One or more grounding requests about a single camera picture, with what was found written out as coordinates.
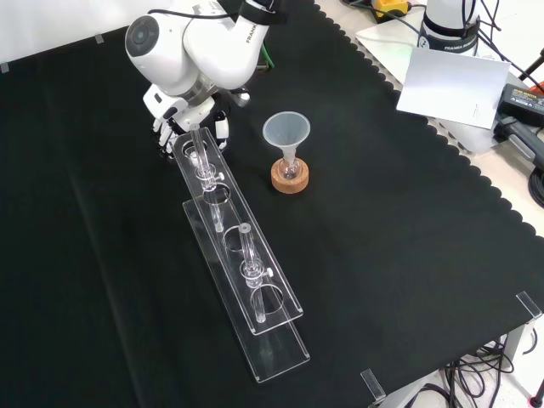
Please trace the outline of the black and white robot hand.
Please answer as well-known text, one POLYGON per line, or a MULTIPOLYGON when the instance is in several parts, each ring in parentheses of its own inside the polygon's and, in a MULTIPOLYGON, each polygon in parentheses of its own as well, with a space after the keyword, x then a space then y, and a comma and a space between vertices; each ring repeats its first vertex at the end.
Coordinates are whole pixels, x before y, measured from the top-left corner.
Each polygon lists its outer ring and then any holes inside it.
POLYGON ((251 100, 245 87, 232 91, 211 88, 202 96, 204 99, 200 104, 191 106, 182 97, 166 95, 155 84, 144 94, 144 105, 154 117, 152 131, 157 137, 159 151, 168 159, 173 159, 170 141, 188 133, 191 125, 201 126, 210 116, 215 127, 216 145, 224 151, 230 137, 230 104, 223 102, 222 97, 230 97, 239 107, 245 107, 251 100))

